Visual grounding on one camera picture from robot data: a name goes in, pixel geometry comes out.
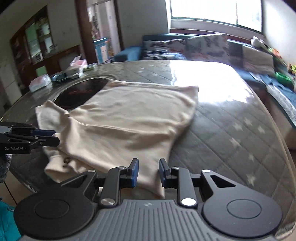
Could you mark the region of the teal cloth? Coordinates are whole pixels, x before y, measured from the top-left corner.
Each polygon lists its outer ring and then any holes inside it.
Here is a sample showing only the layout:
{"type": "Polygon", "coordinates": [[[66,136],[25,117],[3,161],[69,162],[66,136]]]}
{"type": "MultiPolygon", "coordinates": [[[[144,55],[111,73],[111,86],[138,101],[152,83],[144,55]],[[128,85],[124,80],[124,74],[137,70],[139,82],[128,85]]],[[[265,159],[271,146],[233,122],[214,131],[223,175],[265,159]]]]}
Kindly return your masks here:
{"type": "Polygon", "coordinates": [[[0,241],[17,241],[21,238],[14,220],[13,206],[0,202],[0,241]]]}

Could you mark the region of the butterfly print cushion upright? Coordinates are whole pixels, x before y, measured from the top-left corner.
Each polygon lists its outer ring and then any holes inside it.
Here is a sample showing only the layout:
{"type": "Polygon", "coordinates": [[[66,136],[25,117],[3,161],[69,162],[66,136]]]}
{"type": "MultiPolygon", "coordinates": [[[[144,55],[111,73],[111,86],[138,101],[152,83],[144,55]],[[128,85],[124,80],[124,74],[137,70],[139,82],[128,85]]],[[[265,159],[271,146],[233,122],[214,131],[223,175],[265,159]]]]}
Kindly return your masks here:
{"type": "Polygon", "coordinates": [[[187,40],[189,59],[229,65],[229,45],[225,33],[200,35],[187,40]]]}

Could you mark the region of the butterfly print cushion lying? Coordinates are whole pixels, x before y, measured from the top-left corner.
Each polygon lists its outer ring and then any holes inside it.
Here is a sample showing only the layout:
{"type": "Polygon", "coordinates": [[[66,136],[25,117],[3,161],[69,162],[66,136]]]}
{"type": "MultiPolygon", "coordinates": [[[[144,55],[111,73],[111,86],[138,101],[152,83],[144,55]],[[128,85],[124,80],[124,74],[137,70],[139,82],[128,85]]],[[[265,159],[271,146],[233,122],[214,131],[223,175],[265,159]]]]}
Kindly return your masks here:
{"type": "Polygon", "coordinates": [[[186,60],[186,42],[182,39],[144,41],[143,60],[186,60]]]}

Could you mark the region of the blue corner sofa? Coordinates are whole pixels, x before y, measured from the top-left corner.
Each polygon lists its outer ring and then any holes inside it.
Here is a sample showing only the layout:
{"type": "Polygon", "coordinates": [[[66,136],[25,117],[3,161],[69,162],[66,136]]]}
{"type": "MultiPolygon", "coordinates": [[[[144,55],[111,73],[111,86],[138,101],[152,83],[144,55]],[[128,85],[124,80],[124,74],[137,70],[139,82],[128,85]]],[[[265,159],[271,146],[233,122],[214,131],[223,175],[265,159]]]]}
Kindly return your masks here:
{"type": "Polygon", "coordinates": [[[140,46],[131,46],[111,58],[112,62],[138,60],[196,60],[220,62],[232,66],[251,86],[264,89],[275,105],[295,126],[294,81],[280,78],[286,74],[277,68],[281,61],[262,47],[230,39],[225,33],[207,35],[161,34],[142,37],[140,46]]]}

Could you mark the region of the grey quilted star table cover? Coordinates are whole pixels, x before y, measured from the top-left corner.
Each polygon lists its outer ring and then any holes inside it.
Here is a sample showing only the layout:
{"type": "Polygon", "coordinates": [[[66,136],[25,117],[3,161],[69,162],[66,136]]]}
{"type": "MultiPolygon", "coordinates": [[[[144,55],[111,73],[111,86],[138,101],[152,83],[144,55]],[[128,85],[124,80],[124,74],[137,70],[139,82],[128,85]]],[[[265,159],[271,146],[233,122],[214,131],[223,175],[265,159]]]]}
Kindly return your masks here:
{"type": "Polygon", "coordinates": [[[258,95],[230,66],[148,60],[103,64],[86,75],[129,82],[197,85],[192,124],[174,145],[169,164],[211,169],[272,197],[283,211],[277,232],[295,230],[295,165],[280,130],[258,95]]]}

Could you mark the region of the grey plain cushion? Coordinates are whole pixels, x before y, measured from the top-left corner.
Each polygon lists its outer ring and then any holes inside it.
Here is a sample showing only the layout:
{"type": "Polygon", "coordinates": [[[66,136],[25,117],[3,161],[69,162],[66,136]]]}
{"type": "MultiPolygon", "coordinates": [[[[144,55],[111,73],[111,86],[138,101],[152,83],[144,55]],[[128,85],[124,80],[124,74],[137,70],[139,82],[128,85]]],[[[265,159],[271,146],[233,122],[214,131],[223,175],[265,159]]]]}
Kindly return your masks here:
{"type": "Polygon", "coordinates": [[[243,68],[256,74],[275,76],[273,56],[257,49],[242,46],[243,68]]]}

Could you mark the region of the colourful plush toys pile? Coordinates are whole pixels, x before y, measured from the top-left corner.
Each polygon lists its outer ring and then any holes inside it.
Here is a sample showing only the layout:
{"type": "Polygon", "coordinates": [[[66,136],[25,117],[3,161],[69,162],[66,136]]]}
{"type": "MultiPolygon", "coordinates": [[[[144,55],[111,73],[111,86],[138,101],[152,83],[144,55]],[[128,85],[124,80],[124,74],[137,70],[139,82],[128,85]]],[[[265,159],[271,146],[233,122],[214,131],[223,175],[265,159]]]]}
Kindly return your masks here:
{"type": "Polygon", "coordinates": [[[288,64],[287,72],[291,75],[296,75],[296,65],[288,64]]]}

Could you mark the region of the white tissue pack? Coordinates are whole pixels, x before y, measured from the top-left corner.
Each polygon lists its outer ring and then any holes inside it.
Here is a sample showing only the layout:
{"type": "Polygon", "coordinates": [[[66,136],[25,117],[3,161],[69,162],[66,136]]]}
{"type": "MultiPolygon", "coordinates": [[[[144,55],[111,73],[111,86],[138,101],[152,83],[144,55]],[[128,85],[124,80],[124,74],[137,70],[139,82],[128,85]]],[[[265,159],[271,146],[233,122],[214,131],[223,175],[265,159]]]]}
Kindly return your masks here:
{"type": "Polygon", "coordinates": [[[48,74],[39,76],[31,81],[29,84],[29,90],[30,92],[36,92],[37,90],[46,87],[51,83],[51,78],[48,74]]]}

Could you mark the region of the dark wooden cabinet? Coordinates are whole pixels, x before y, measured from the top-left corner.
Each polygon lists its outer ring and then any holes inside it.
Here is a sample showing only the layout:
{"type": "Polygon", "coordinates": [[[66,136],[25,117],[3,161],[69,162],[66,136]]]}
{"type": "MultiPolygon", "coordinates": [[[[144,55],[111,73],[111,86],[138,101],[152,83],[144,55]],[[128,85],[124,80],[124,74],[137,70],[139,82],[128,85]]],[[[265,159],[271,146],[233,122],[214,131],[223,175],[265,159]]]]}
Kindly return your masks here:
{"type": "Polygon", "coordinates": [[[21,94],[29,92],[29,84],[33,79],[62,71],[62,62],[81,53],[79,45],[61,50],[55,44],[46,6],[12,36],[10,45],[21,79],[18,84],[21,94]]]}

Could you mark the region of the round black induction cooktop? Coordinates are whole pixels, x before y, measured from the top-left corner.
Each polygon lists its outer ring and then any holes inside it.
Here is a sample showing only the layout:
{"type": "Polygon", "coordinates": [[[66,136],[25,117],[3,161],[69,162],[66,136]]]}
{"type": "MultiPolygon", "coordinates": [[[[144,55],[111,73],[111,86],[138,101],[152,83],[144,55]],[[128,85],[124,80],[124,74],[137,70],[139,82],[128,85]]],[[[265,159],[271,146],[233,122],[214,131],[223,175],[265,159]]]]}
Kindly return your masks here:
{"type": "Polygon", "coordinates": [[[102,90],[108,81],[107,78],[83,80],[67,87],[54,98],[53,102],[62,109],[73,110],[102,90]]]}

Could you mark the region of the green plastic bowl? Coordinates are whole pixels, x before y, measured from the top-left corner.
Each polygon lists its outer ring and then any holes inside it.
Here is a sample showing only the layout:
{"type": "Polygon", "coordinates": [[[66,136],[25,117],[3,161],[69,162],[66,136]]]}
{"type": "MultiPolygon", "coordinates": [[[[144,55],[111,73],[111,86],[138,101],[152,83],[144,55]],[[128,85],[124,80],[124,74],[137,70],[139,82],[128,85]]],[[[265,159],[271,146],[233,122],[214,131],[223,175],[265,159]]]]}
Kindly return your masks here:
{"type": "Polygon", "coordinates": [[[275,73],[275,78],[282,85],[285,85],[285,86],[292,86],[293,85],[292,80],[288,76],[286,76],[285,74],[282,74],[280,72],[275,73]]]}

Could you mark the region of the white plush toy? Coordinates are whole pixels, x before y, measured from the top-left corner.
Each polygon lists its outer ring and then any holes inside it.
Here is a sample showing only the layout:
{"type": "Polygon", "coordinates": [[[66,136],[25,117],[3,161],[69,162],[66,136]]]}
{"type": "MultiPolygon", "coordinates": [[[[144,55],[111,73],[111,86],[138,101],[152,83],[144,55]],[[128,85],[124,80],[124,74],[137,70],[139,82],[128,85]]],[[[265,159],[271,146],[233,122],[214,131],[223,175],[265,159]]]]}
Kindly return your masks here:
{"type": "Polygon", "coordinates": [[[251,45],[255,48],[266,48],[266,45],[263,40],[258,39],[258,37],[254,36],[251,40],[251,45]]]}

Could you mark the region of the cream white sweater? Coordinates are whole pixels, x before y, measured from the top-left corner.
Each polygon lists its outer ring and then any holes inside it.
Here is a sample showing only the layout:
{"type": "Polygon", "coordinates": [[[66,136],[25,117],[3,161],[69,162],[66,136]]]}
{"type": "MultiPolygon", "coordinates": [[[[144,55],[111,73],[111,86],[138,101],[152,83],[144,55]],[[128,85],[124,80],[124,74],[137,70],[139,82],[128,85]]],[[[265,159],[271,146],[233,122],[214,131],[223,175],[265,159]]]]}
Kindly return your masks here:
{"type": "Polygon", "coordinates": [[[54,130],[57,147],[45,147],[45,173],[60,183],[87,170],[103,173],[139,160],[136,197],[165,196],[158,161],[195,114],[198,87],[110,80],[85,104],[66,111],[52,101],[36,111],[41,129],[54,130]]]}

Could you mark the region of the pink tissue box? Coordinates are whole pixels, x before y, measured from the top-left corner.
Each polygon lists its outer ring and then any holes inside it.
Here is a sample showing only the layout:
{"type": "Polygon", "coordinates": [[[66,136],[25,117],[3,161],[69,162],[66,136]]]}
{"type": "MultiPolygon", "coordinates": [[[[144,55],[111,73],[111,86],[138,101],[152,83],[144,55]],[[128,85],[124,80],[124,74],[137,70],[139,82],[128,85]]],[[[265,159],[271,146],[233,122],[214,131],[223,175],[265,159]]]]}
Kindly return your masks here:
{"type": "Polygon", "coordinates": [[[86,59],[81,58],[82,55],[76,56],[70,63],[70,67],[84,69],[87,67],[88,63],[86,59]]]}

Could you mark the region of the blue white small cabinet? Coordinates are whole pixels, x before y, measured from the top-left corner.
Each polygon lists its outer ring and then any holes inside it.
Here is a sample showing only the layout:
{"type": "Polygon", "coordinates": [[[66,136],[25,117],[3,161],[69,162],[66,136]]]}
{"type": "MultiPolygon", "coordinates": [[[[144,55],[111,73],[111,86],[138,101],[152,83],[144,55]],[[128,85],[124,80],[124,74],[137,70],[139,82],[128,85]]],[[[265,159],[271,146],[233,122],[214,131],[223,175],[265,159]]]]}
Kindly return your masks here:
{"type": "Polygon", "coordinates": [[[93,41],[97,62],[102,64],[109,60],[108,37],[93,41]]]}

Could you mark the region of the window with green frame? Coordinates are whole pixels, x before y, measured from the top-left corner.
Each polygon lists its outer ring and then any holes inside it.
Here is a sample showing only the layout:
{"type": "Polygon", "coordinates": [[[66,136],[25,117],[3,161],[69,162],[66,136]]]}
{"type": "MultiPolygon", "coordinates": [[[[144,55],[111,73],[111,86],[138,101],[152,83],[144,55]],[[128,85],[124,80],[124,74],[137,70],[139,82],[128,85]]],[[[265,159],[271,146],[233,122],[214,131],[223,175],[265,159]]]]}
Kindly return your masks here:
{"type": "Polygon", "coordinates": [[[262,31],[262,1],[170,1],[171,16],[262,31]]]}

